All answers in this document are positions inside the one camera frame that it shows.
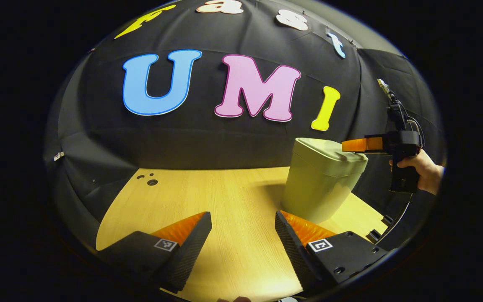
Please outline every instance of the letter u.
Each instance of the letter u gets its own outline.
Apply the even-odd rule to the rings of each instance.
[[[150,65],[158,60],[156,54],[146,54],[129,59],[122,66],[126,71],[122,98],[124,105],[136,115],[163,115],[180,107],[190,90],[193,62],[203,53],[193,49],[176,50],[169,53],[174,62],[171,88],[162,97],[151,97],[146,93],[146,82]]]

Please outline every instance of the letter m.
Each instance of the letter m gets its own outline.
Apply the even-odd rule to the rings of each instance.
[[[243,108],[239,105],[240,90],[245,97],[249,115],[255,117],[270,96],[270,106],[263,115],[269,120],[288,122],[292,119],[290,105],[293,88],[301,77],[301,72],[281,65],[263,82],[253,58],[245,55],[226,55],[223,63],[229,67],[226,77],[225,94],[221,105],[215,107],[220,117],[239,117]]]

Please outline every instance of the wooden table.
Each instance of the wooden table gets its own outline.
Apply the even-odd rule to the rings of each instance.
[[[275,212],[289,167],[240,170],[139,169],[107,210],[96,237],[102,250],[134,231],[152,233],[188,216],[211,212],[212,230],[183,291],[194,302],[249,297],[270,302],[302,291],[275,231]],[[148,185],[149,180],[156,185]],[[364,237],[387,226],[353,194],[327,221],[334,233]]]

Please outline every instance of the cable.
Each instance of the cable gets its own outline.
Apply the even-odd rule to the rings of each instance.
[[[408,119],[412,120],[415,122],[416,126],[419,128],[420,130],[420,136],[422,138],[422,149],[426,150],[426,139],[424,139],[424,132],[422,131],[422,127],[420,126],[420,124],[416,121],[416,119],[408,116]]]
[[[408,124],[414,124],[414,126],[416,127],[416,131],[418,133],[420,133],[420,130],[418,128],[418,124],[417,123],[415,123],[414,121],[408,119]],[[424,147],[424,140],[422,139],[422,136],[420,137],[420,145],[421,145],[421,147]]]
[[[406,117],[409,118],[410,116],[408,115],[408,111],[406,110],[406,107],[404,107],[404,105],[402,104],[402,102],[400,102],[399,100],[396,100],[396,102],[398,103],[399,106],[402,106],[402,109],[406,113]]]

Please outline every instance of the small white label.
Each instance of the small white label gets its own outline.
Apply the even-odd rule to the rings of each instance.
[[[59,153],[57,153],[57,155],[55,155],[53,157],[53,161],[56,161],[56,160],[60,159],[63,156],[65,156],[65,153],[64,152],[59,152]]]
[[[315,253],[333,247],[326,239],[309,242],[309,245]]]
[[[154,247],[157,247],[159,249],[164,249],[164,250],[167,250],[167,251],[171,251],[173,250],[173,248],[177,245],[178,243],[177,242],[174,242],[174,241],[171,241],[171,240],[167,240],[167,239],[160,239],[155,245]]]

